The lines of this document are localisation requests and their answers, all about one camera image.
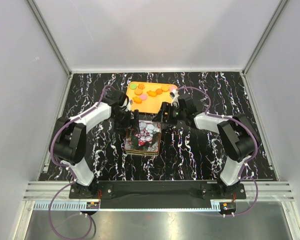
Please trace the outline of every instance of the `shiny metal floor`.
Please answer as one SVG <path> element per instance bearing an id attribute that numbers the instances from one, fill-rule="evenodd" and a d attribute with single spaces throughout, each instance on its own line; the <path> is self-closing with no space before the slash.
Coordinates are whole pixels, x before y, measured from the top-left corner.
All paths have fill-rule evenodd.
<path id="1" fill-rule="evenodd" d="M 239 202 L 237 212 L 248 207 Z M 84 217 L 65 219 L 75 212 L 52 212 L 53 224 L 68 238 L 86 233 L 89 220 Z M 207 212 L 115 212 L 100 211 L 92 217 L 96 233 L 87 240 L 292 240 L 281 204 L 257 202 L 243 216 L 211 217 Z M 26 240 L 58 240 L 51 230 L 48 212 L 34 210 Z"/>

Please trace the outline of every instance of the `marble pattern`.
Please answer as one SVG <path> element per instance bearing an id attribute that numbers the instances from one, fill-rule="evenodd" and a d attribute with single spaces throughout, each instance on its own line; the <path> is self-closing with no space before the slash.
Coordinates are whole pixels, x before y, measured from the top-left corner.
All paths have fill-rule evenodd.
<path id="1" fill-rule="evenodd" d="M 170 83 L 192 86 L 205 91 L 212 100 L 211 113 L 244 113 L 258 131 L 246 88 L 239 72 L 154 72 L 74 74 L 63 116 L 75 116 L 98 101 L 104 85 L 126 92 L 130 82 Z M 196 106 L 203 111 L 208 100 L 198 91 L 189 90 Z M 140 119 L 150 120 L 151 114 Z M 106 120 L 87 135 L 85 158 L 98 180 L 212 180 L 225 164 L 225 151 L 218 134 L 195 130 L 180 122 L 162 130 L 159 156 L 131 156 L 124 149 L 125 133 L 113 131 L 113 121 Z M 275 179 L 263 146 L 243 175 L 256 179 Z M 68 180 L 70 175 L 50 163 L 40 180 Z"/>

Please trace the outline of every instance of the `white wall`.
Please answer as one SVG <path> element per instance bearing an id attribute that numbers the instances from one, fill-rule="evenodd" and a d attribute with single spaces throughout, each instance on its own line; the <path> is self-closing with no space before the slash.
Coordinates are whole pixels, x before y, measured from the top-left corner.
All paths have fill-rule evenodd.
<path id="1" fill-rule="evenodd" d="M 279 174 L 289 181 L 300 213 L 300 0 L 288 3 L 247 77 Z"/>
<path id="2" fill-rule="evenodd" d="M 26 1 L 0 0 L 0 240 L 38 175 L 65 83 Z"/>
<path id="3" fill-rule="evenodd" d="M 280 0 L 35 0 L 72 70 L 241 70 Z"/>

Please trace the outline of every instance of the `yellow tray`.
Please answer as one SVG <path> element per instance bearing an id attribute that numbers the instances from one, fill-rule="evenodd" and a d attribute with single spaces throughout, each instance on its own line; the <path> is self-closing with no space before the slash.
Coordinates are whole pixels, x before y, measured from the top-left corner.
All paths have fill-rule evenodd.
<path id="1" fill-rule="evenodd" d="M 164 83 L 156 83 L 156 82 L 140 82 L 140 81 L 132 81 L 128 85 L 128 89 L 126 91 L 126 95 L 129 99 L 133 99 L 134 97 L 138 97 L 135 94 L 135 89 L 130 88 L 130 84 L 136 84 L 137 88 L 139 84 L 143 84 L 145 88 L 142 90 L 143 94 L 147 95 L 147 99 L 142 101 L 142 103 L 135 103 L 131 105 L 131 110 L 139 110 L 140 113 L 147 113 L 147 114 L 157 114 L 161 108 L 162 102 L 171 103 L 172 98 L 170 97 L 170 91 L 164 91 L 162 94 L 158 94 L 157 96 L 149 96 L 147 94 L 148 91 L 156 91 L 157 89 L 161 89 L 162 86 L 167 87 L 176 87 L 174 84 L 164 84 Z"/>

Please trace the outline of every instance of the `green circle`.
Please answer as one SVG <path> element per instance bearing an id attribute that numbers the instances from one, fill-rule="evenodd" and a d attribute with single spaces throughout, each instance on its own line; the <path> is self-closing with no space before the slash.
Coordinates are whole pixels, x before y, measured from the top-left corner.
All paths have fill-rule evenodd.
<path id="1" fill-rule="evenodd" d="M 136 89 L 137 88 L 137 84 L 132 83 L 132 84 L 129 85 L 129 88 L 130 89 Z"/>

